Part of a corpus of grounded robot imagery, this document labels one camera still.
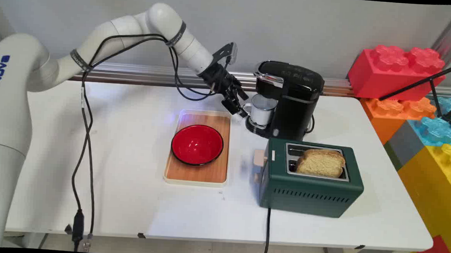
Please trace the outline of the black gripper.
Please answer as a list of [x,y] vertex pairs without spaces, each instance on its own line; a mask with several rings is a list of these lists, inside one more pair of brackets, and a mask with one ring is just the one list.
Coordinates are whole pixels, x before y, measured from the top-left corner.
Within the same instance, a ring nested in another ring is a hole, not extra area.
[[242,89],[241,82],[221,64],[212,64],[205,71],[201,72],[198,77],[211,89],[211,92],[204,96],[205,98],[215,94],[221,94],[225,97],[222,100],[222,105],[232,116],[239,115],[240,117],[247,117],[249,115],[238,101],[239,97],[243,101],[246,101],[249,96]]

